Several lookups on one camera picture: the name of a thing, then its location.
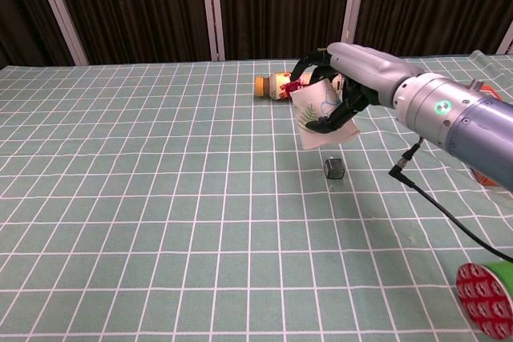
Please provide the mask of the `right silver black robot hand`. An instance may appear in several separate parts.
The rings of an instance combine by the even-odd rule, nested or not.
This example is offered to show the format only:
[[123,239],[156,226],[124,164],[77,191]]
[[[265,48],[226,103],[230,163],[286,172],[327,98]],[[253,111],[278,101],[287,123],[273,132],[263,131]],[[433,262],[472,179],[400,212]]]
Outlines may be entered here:
[[297,62],[291,79],[298,80],[311,66],[316,67],[311,83],[324,78],[331,80],[336,74],[345,79],[339,106],[330,115],[305,124],[307,129],[321,134],[343,127],[369,105],[392,108],[399,86],[424,73],[422,68],[391,54],[344,42],[333,42],[325,49],[309,52]]

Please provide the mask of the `white paper cup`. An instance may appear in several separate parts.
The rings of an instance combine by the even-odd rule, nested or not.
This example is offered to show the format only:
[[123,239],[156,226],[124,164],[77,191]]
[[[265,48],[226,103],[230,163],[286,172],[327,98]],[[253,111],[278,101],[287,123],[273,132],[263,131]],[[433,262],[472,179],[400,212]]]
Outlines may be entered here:
[[317,133],[306,126],[310,121],[328,117],[341,104],[339,94],[327,79],[294,91],[291,93],[291,97],[303,150],[312,150],[327,144],[344,143],[360,134],[353,120],[347,122],[342,128],[327,134]]

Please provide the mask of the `dark curtain panel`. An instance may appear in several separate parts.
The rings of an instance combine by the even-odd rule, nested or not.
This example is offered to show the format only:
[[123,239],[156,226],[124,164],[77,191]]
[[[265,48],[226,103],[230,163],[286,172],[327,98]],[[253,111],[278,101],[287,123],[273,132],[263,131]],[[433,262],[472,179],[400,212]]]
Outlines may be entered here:
[[347,0],[220,0],[228,60],[301,58],[341,39]]
[[73,64],[48,0],[0,0],[0,70]]
[[88,62],[211,58],[204,0],[64,0]]
[[395,56],[494,54],[513,0],[361,0],[355,43]]

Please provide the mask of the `red label drink bottle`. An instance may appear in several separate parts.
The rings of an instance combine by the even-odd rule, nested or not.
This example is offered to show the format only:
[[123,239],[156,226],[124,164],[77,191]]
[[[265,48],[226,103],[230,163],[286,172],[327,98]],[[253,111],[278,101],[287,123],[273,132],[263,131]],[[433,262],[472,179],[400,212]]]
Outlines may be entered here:
[[292,81],[289,72],[271,74],[268,77],[256,76],[254,80],[254,95],[256,97],[270,97],[275,100],[290,99],[293,101],[327,103],[337,105],[340,103],[342,87],[345,79],[342,75],[336,75],[327,84],[314,86],[312,91],[305,90],[309,87],[312,74],[303,73],[298,80]]

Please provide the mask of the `orange cardboard box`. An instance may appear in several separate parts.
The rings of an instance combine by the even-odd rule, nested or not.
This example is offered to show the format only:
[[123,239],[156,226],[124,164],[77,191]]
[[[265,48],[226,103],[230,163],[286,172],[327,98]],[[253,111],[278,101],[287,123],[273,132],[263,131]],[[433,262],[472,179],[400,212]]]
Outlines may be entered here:
[[498,187],[499,185],[490,178],[495,166],[488,166],[489,158],[499,150],[499,124],[496,122],[496,114],[491,107],[501,107],[502,98],[491,86],[483,82],[473,80],[468,86],[470,91],[479,91],[486,98],[477,105],[476,116],[472,115],[470,137],[467,140],[466,164],[471,168],[476,181],[485,187]]

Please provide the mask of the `green chips can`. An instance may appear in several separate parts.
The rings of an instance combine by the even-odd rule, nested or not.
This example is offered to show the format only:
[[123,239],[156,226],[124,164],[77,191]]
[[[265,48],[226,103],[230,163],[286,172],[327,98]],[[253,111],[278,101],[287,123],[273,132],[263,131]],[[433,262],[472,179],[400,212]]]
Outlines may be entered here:
[[469,318],[496,340],[513,337],[513,263],[463,264],[456,289]]

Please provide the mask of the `green checkered tablecloth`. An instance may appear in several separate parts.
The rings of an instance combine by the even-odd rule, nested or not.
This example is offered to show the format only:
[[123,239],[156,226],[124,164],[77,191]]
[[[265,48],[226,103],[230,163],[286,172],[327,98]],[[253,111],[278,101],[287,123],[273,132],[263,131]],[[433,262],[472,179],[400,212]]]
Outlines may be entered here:
[[388,174],[416,134],[303,150],[252,95],[292,66],[0,70],[0,342],[494,342],[454,285],[493,256]]

